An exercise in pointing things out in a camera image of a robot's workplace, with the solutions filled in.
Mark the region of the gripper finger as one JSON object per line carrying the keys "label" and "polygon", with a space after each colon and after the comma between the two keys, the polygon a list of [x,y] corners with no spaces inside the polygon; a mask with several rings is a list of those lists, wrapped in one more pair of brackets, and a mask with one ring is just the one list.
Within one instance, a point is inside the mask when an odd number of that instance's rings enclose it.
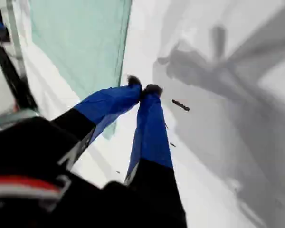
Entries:
{"label": "gripper finger", "polygon": [[161,95],[162,89],[154,84],[142,92],[125,182],[143,224],[185,228],[186,213],[175,179]]}
{"label": "gripper finger", "polygon": [[51,121],[52,140],[70,147],[82,141],[90,145],[120,115],[131,110],[143,92],[140,80],[128,76],[128,84],[101,89]]}

